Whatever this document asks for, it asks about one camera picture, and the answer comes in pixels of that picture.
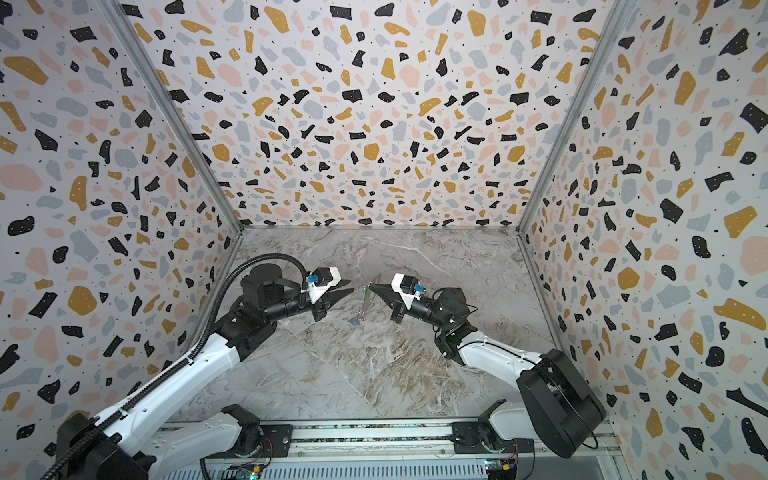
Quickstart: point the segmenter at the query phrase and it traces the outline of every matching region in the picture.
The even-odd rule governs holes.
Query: speckled wall
[[[612,2],[126,13],[246,224],[516,225]]]
[[[523,232],[636,478],[768,472],[768,3],[638,2]]]
[[[0,43],[0,478],[39,478],[179,356],[234,235],[92,2],[0,2]]]

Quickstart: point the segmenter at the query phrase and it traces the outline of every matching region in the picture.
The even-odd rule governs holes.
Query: white robotic arm
[[[526,352],[479,332],[468,321],[472,311],[462,289],[441,288],[430,298],[415,277],[401,273],[391,284],[370,289],[392,308],[393,321],[408,315],[436,328],[435,344],[446,359],[485,370],[520,390],[525,406],[500,400],[479,417],[488,450],[515,438],[540,439],[569,458],[605,419],[600,400],[563,352]]]

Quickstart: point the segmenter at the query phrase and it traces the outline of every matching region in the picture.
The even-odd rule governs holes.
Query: clear plastic object
[[[371,283],[376,283],[380,280],[381,273],[376,275],[376,278],[374,278],[372,282],[365,282],[362,285],[362,304],[360,305],[360,308],[357,309],[357,314],[353,318],[349,319],[349,322],[354,326],[359,326],[361,322],[366,320],[368,309],[371,307],[373,299],[376,297],[376,295],[371,292]]]

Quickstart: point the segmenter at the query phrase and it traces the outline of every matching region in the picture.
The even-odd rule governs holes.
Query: black cable
[[[309,272],[307,271],[306,268],[304,268],[304,265],[300,261],[284,253],[265,253],[263,255],[258,255],[256,257],[250,258],[245,262],[243,262],[242,264],[240,264],[235,270],[233,270],[229,275],[227,275],[227,278],[222,283],[221,288],[219,289],[219,292],[214,298],[214,304],[211,308],[211,311],[208,314],[208,320],[206,321],[205,329],[203,330],[203,335],[200,338],[200,340],[197,341],[197,344],[195,344],[195,346],[189,352],[189,354],[183,359],[181,359],[179,362],[167,368],[159,376],[152,379],[147,385],[144,386],[144,388],[137,391],[134,394],[134,396],[131,397],[130,400],[128,400],[122,407],[120,407],[119,410],[117,410],[112,415],[108,416],[102,423],[96,425],[96,427],[93,430],[91,430],[89,433],[84,435],[82,439],[80,439],[77,443],[71,446],[69,450],[67,450],[61,456],[61,458],[55,464],[53,464],[43,474],[42,477],[40,477],[40,480],[54,480],[57,476],[56,474],[59,471],[61,471],[61,469],[64,468],[69,463],[72,457],[80,454],[83,450],[85,450],[91,444],[91,442],[93,442],[98,437],[100,433],[102,433],[110,425],[112,425],[117,420],[119,420],[122,417],[124,412],[127,412],[128,410],[134,408],[144,397],[149,395],[149,393],[155,390],[161,383],[165,382],[173,374],[175,374],[185,366],[189,365],[190,360],[193,360],[196,356],[200,354],[200,352],[203,350],[203,347],[205,346],[208,339],[210,338],[211,334],[214,332],[214,324],[216,323],[216,316],[219,313],[221,302],[224,300],[224,294],[227,293],[227,290],[230,288],[230,285],[232,285],[235,279],[246,268],[248,268],[251,265],[254,265],[255,263],[263,262],[264,260],[285,260],[287,262],[291,262],[301,272],[302,283],[305,283],[306,277],[307,275],[309,275]],[[300,294],[299,303],[306,304],[306,292],[302,292]]]
[[[523,480],[528,480],[528,477],[531,476],[534,468],[536,468],[536,447],[533,448],[533,463],[531,463],[531,471],[528,472],[528,474],[525,476],[525,478],[523,478]]]
[[[200,473],[203,474],[203,480],[211,480],[208,469],[205,467],[205,458],[200,459]]]
[[[500,345],[496,345],[495,343],[490,343],[490,342],[486,342],[486,341],[483,341],[483,340],[475,340],[474,342],[469,342],[469,343],[466,343],[466,344],[464,344],[464,345],[460,346],[460,347],[458,348],[458,350],[456,350],[456,351],[457,351],[457,352],[460,352],[460,351],[461,351],[461,350],[462,350],[464,347],[466,347],[466,346],[468,346],[468,345],[472,345],[472,344],[475,344],[475,343],[484,343],[485,345],[491,345],[491,346],[494,346],[494,347],[496,347],[497,349],[501,349],[501,350],[504,350],[506,353],[509,353],[510,355],[513,355],[513,356],[516,356],[516,357],[518,357],[519,359],[523,359],[523,360],[525,360],[526,362],[528,362],[528,363],[531,363],[532,365],[537,365],[537,363],[536,363],[536,362],[533,362],[533,361],[531,361],[530,359],[527,359],[527,358],[525,358],[524,356],[520,356],[520,355],[518,355],[517,353],[515,353],[515,352],[512,352],[511,350],[508,350],[508,349],[504,348],[503,346],[500,346]],[[581,413],[579,413],[579,412],[578,412],[578,410],[576,409],[576,407],[574,407],[573,403],[571,403],[571,401],[570,401],[570,400],[568,400],[568,397],[567,397],[567,396],[565,396],[565,394],[563,393],[563,391],[560,389],[560,386],[559,386],[559,385],[558,385],[558,384],[557,384],[557,383],[556,383],[554,380],[552,380],[552,377],[550,377],[550,376],[549,376],[549,372],[547,372],[547,369],[546,369],[546,368],[543,368],[543,369],[541,369],[541,372],[542,372],[542,373],[544,373],[544,375],[546,375],[546,376],[547,376],[547,380],[549,380],[549,382],[550,382],[552,385],[554,385],[554,387],[555,387],[555,388],[558,390],[558,392],[560,392],[560,395],[561,395],[561,396],[563,397],[563,399],[566,401],[566,403],[568,404],[568,406],[569,406],[569,407],[571,407],[571,409],[574,411],[574,413],[576,414],[576,416],[578,417],[578,419],[579,419],[579,420],[581,420],[581,423],[583,423],[583,424],[584,424],[584,426],[585,426],[585,427],[587,427],[587,430],[589,430],[589,431],[590,431],[590,433],[592,434],[592,438],[594,439],[594,447],[591,447],[591,446],[589,446],[589,445],[585,445],[585,444],[584,444],[584,442],[582,442],[581,444],[582,444],[583,446],[587,447],[587,448],[588,448],[588,449],[590,449],[590,450],[597,450],[597,449],[599,449],[599,448],[600,448],[600,443],[598,442],[598,437],[597,437],[597,436],[595,436],[595,434],[594,434],[594,430],[592,430],[592,429],[589,427],[589,424],[587,424],[587,421],[586,421],[586,420],[584,420],[584,417],[582,417],[582,416],[581,416]]]

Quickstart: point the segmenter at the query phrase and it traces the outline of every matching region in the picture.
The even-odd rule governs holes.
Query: gray marble surface
[[[469,320],[508,345],[547,352],[553,342],[513,230],[247,230],[235,266],[261,253],[292,255],[311,270],[337,266],[355,292],[315,323],[311,313],[281,320],[245,362],[215,379],[173,421],[205,419],[240,403],[263,419],[475,416],[495,400],[520,401],[516,388],[482,371],[445,361],[432,327],[389,320],[376,298],[358,326],[362,285],[381,275],[416,276],[429,295],[461,287],[479,307]],[[289,263],[283,275],[298,281]],[[240,295],[235,282],[222,304]]]

